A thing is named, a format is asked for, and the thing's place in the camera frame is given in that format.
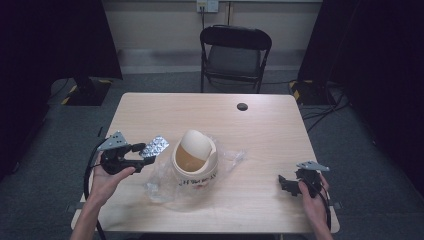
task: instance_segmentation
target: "small black object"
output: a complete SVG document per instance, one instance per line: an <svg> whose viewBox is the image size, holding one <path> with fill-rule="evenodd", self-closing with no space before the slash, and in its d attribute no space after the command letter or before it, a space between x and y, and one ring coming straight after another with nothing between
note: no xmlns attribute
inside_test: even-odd
<svg viewBox="0 0 424 240"><path fill-rule="evenodd" d="M246 111L247 108L248 108L248 106L247 106L246 103L239 103L239 104L237 104L237 109L240 110L240 111Z"/></svg>
<svg viewBox="0 0 424 240"><path fill-rule="evenodd" d="M314 198L321 191L321 178L315 170L299 169L296 171L296 177L308 186L309 195Z"/></svg>
<svg viewBox="0 0 424 240"><path fill-rule="evenodd" d="M129 151L139 152L142 151L145 147L146 144L139 143L135 145L129 144L119 148L106 150L101 156L100 164L103 169L110 175L117 174L127 167L134 167L134 172L139 173L145 165L153 164L155 162L156 157L148 157L144 158L143 160L126 160L124 156Z"/></svg>
<svg viewBox="0 0 424 240"><path fill-rule="evenodd" d="M309 195L314 198L321 191L321 178L315 170L299 169L296 171L297 179L303 181L308 186ZM283 176L278 175L278 181L281 184L281 189L290 192L292 196L302 194L297 181L286 180Z"/></svg>

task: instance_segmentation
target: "human hand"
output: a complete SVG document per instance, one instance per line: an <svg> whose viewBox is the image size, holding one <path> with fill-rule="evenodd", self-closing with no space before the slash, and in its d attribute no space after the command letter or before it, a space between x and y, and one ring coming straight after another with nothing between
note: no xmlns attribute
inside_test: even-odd
<svg viewBox="0 0 424 240"><path fill-rule="evenodd" d="M330 188L330 185L322 174L319 176L323 184L321 194L324 196L325 200L327 200L327 191ZM314 229L317 239L333 239L327 226L327 212L324 206L324 204L327 203L323 202L319 194L314 198L311 198L308 186L303 181L299 181L299 189L303 196L303 209L305 210L306 216Z"/></svg>
<svg viewBox="0 0 424 240"><path fill-rule="evenodd" d="M99 153L96 165L100 163L102 152ZM93 201L100 206L103 206L106 201L113 195L118 184L129 175L134 173L134 167L128 167L115 175L109 175L102 166L94 167L93 183L91 185L91 192L87 201Z"/></svg>

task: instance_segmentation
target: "chair seat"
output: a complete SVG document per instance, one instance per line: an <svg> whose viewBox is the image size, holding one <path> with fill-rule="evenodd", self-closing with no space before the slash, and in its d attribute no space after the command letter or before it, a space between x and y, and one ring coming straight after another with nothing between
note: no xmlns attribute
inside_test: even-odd
<svg viewBox="0 0 424 240"><path fill-rule="evenodd" d="M259 77L261 53L258 50L212 46L207 62L210 74Z"/></svg>

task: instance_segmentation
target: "chair leg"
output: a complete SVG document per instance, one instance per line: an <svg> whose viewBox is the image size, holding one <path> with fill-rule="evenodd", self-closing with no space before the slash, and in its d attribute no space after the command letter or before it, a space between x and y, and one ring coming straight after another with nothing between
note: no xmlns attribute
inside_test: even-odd
<svg viewBox="0 0 424 240"><path fill-rule="evenodd" d="M204 82L205 75L203 74L203 72L201 72L200 74L201 74L201 76L200 76L200 93L203 93L203 86L205 85L205 82Z"/></svg>
<svg viewBox="0 0 424 240"><path fill-rule="evenodd" d="M256 94L259 94L259 91L261 90L262 80L260 80L256 84L258 84L258 88L256 89Z"/></svg>

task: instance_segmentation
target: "wrist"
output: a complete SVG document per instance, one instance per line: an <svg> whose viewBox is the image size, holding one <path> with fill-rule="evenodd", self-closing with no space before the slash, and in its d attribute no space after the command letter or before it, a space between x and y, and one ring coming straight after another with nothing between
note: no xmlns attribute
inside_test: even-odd
<svg viewBox="0 0 424 240"><path fill-rule="evenodd" d="M325 222L312 222L312 229L314 230L317 240L330 240L333 239L330 229Z"/></svg>
<svg viewBox="0 0 424 240"><path fill-rule="evenodd" d="M84 205L88 205L93 209L100 209L103 205L105 205L105 203L106 202L101 200L101 198L96 197L95 195L90 195Z"/></svg>
<svg viewBox="0 0 424 240"><path fill-rule="evenodd" d="M92 239L94 229L96 227L97 218L99 217L100 209L103 206L98 198L89 196L84 206L81 209L71 239Z"/></svg>

